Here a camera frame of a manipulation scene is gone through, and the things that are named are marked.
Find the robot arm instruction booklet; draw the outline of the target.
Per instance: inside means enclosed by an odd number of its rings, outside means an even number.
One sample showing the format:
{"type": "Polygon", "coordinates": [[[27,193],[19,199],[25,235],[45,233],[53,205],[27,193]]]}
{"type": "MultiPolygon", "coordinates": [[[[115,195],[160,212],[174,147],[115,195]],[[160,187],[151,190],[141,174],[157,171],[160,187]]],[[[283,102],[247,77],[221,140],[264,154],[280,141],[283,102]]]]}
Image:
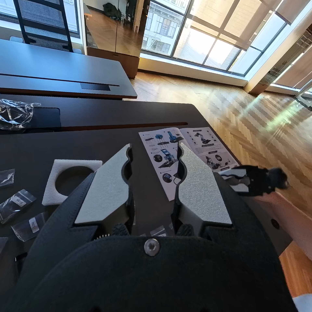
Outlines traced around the robot arm instruction booklet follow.
{"type": "Polygon", "coordinates": [[[164,128],[139,132],[156,174],[169,201],[174,200],[178,178],[178,143],[184,143],[214,172],[240,166],[210,127],[164,128]]]}

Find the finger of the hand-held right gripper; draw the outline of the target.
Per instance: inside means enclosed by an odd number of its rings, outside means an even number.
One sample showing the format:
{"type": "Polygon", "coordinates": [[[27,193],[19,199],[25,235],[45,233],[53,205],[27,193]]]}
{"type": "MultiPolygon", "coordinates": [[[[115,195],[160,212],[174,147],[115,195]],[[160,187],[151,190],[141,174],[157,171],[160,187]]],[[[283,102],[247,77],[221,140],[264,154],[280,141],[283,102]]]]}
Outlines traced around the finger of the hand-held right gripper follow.
{"type": "Polygon", "coordinates": [[[238,193],[248,193],[249,188],[241,180],[238,179],[228,179],[228,184],[231,188],[238,193]]]}
{"type": "Polygon", "coordinates": [[[219,172],[219,175],[223,178],[230,178],[230,177],[236,177],[236,178],[243,178],[247,175],[247,171],[245,168],[240,167],[233,167],[230,169],[226,169],[219,172]]]}

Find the white foam square with hole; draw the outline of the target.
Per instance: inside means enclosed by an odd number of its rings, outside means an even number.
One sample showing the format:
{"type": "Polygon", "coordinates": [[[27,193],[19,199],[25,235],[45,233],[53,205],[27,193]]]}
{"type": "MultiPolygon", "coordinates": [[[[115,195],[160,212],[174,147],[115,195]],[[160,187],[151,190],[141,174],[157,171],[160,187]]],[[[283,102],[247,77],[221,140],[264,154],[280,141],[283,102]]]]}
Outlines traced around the white foam square with hole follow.
{"type": "Polygon", "coordinates": [[[76,159],[55,159],[42,199],[43,206],[60,205],[68,196],[59,193],[56,189],[56,180],[61,173],[74,167],[85,167],[95,172],[103,165],[100,160],[76,160],[76,159]]]}

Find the person's white clothing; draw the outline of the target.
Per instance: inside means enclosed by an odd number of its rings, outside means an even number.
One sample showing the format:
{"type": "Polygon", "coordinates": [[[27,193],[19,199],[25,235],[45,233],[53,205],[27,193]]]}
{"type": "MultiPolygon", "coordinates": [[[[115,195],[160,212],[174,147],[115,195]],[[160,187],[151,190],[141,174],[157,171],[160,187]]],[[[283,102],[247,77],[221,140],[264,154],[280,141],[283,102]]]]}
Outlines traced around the person's white clothing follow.
{"type": "Polygon", "coordinates": [[[293,298],[294,304],[298,312],[311,312],[312,311],[312,294],[302,294],[293,298]]]}

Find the empty black desk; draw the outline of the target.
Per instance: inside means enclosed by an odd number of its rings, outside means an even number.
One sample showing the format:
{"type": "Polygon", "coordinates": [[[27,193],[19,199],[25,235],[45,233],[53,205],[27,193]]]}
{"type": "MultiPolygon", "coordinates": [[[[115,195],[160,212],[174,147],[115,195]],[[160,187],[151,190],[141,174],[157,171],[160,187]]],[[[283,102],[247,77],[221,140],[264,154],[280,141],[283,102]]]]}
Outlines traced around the empty black desk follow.
{"type": "Polygon", "coordinates": [[[120,62],[0,40],[1,94],[136,99],[120,62]]]}

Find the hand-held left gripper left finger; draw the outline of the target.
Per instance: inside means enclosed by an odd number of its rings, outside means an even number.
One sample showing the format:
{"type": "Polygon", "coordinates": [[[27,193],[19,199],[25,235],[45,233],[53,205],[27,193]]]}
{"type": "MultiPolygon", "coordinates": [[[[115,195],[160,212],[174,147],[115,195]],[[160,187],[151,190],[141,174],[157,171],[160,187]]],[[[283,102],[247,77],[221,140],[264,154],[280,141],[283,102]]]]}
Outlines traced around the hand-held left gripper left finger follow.
{"type": "Polygon", "coordinates": [[[105,234],[112,234],[116,224],[124,224],[131,234],[135,219],[129,183],[132,161],[132,145],[128,143],[96,170],[75,225],[99,225],[105,234]]]}

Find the black mesh office chair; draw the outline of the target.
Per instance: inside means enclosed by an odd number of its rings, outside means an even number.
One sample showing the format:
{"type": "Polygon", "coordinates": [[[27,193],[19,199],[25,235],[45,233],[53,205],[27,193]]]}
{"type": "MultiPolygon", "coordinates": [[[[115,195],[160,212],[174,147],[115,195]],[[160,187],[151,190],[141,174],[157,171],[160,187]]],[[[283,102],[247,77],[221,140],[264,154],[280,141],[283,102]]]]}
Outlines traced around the black mesh office chair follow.
{"type": "Polygon", "coordinates": [[[62,0],[14,0],[26,44],[82,54],[73,48],[62,0]]]}

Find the crumpled clear plastic wrap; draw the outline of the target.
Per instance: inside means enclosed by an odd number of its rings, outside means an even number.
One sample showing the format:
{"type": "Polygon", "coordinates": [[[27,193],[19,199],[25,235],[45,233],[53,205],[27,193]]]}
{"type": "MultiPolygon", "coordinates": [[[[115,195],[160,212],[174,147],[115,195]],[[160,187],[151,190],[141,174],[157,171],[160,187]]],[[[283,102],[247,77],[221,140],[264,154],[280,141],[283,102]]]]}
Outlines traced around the crumpled clear plastic wrap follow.
{"type": "Polygon", "coordinates": [[[0,100],[0,129],[21,130],[29,126],[35,108],[40,103],[24,103],[9,99],[0,100]]]}

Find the person's right forearm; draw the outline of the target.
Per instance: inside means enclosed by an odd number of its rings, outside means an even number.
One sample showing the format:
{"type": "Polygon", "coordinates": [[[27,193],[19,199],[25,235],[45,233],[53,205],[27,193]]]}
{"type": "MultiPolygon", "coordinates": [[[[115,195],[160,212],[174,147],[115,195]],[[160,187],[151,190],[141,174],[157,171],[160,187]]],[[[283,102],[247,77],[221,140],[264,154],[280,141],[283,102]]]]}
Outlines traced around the person's right forearm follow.
{"type": "Polygon", "coordinates": [[[270,206],[270,212],[296,242],[311,242],[312,220],[279,192],[255,196],[270,206]]]}

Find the scattered small screw bags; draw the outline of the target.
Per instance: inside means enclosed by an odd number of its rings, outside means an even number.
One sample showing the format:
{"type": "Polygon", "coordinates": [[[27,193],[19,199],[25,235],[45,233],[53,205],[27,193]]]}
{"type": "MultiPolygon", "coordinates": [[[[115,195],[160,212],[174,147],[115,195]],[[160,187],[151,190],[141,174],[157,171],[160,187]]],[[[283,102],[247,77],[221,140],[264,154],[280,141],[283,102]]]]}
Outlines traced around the scattered small screw bags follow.
{"type": "Polygon", "coordinates": [[[20,220],[19,223],[10,224],[10,219],[14,219],[20,213],[23,215],[24,209],[31,206],[36,200],[30,192],[25,189],[13,194],[10,198],[1,204],[1,221],[8,221],[8,225],[2,224],[1,238],[7,238],[6,244],[3,248],[4,255],[12,258],[23,255],[21,243],[18,236],[14,239],[14,235],[19,234],[26,240],[33,240],[28,247],[24,259],[24,268],[21,269],[20,278],[27,279],[26,276],[31,273],[26,273],[27,270],[36,271],[36,267],[42,266],[38,269],[38,273],[34,275],[45,275],[46,272],[57,263],[64,259],[69,259],[73,256],[74,259],[83,257],[85,254],[92,254],[92,250],[98,248],[105,248],[107,245],[107,254],[117,255],[114,251],[119,248],[124,248],[124,252],[119,252],[125,255],[127,251],[133,248],[134,255],[143,257],[148,256],[144,252],[144,244],[146,240],[154,239],[159,241],[159,251],[155,252],[156,259],[162,259],[162,254],[170,254],[168,251],[162,249],[170,248],[170,235],[166,237],[159,237],[159,235],[148,235],[149,229],[154,230],[158,225],[167,226],[172,223],[169,218],[174,209],[174,200],[169,201],[165,195],[160,195],[157,190],[152,190],[156,185],[155,178],[147,178],[147,184],[143,177],[139,177],[138,172],[132,172],[129,179],[131,185],[133,198],[135,202],[135,219],[132,227],[132,232],[129,234],[124,224],[116,224],[113,227],[112,234],[105,234],[102,227],[99,225],[75,225],[76,217],[79,213],[81,205],[85,199],[86,193],[94,178],[95,172],[90,174],[69,194],[67,199],[53,211],[51,215],[43,211],[37,215],[25,215],[25,220],[20,220]]]}

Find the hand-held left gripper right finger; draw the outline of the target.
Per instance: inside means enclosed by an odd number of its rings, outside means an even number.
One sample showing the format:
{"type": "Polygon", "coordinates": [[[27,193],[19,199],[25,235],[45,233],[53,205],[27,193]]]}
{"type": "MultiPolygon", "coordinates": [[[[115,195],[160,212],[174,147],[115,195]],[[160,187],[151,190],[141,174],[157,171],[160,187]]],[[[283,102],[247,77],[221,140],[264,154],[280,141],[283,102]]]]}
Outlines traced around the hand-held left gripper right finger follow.
{"type": "Polygon", "coordinates": [[[213,171],[184,143],[177,148],[177,177],[173,231],[177,235],[183,224],[190,224],[195,235],[205,227],[231,228],[232,220],[224,203],[213,171]]]}

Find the large glass window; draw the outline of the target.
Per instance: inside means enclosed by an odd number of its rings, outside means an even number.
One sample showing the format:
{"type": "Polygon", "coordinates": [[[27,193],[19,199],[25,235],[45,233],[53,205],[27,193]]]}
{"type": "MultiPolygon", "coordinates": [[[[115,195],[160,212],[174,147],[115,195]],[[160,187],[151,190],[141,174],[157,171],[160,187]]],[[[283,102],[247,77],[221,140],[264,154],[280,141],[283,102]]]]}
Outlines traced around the large glass window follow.
{"type": "Polygon", "coordinates": [[[311,9],[311,1],[150,1],[142,53],[249,75],[311,9]]]}
{"type": "MultiPolygon", "coordinates": [[[[80,38],[77,1],[64,0],[63,2],[70,35],[71,37],[80,38]]],[[[12,23],[17,26],[8,26],[9,29],[21,30],[13,0],[0,1],[0,20],[2,27],[4,27],[5,23],[12,23]]]]}

